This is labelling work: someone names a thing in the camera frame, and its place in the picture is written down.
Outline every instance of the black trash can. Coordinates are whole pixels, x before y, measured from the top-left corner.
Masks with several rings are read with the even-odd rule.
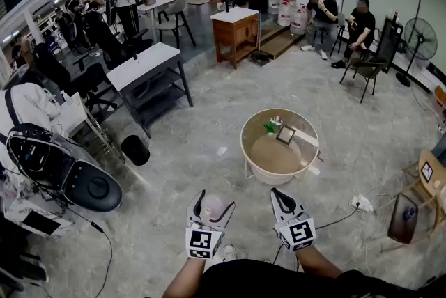
[[[148,151],[148,148],[144,145],[143,141],[134,134],[127,137],[122,142],[121,150],[130,158],[135,166],[142,166],[147,163],[148,159],[151,157],[151,153]]]

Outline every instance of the electric fan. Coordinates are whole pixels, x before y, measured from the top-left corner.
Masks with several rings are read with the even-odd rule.
[[[404,39],[406,40],[409,51],[412,53],[412,58],[404,74],[397,73],[397,79],[404,86],[409,87],[410,80],[407,78],[407,74],[413,59],[417,57],[423,61],[429,60],[437,52],[438,43],[432,26],[421,18],[412,18],[407,22],[404,28]]]

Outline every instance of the wooden cabinet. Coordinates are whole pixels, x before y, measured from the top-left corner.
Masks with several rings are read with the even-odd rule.
[[[232,8],[211,16],[217,61],[237,62],[257,48],[259,12],[249,8]]]

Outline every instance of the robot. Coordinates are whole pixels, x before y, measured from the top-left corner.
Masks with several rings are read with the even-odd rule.
[[[188,257],[204,260],[214,257],[222,243],[224,229],[236,208],[232,202],[228,206],[216,203],[216,210],[212,210],[211,201],[202,206],[206,199],[206,190],[200,191],[187,207],[186,251]]]
[[[274,231],[290,252],[311,246],[316,239],[314,221],[307,212],[302,200],[285,189],[272,188],[272,211],[277,223]]]

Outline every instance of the green object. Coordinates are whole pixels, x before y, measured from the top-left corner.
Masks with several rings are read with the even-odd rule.
[[[273,134],[276,130],[276,125],[271,122],[265,123],[265,124],[263,124],[263,126],[265,127],[267,134],[269,134],[269,133]]]

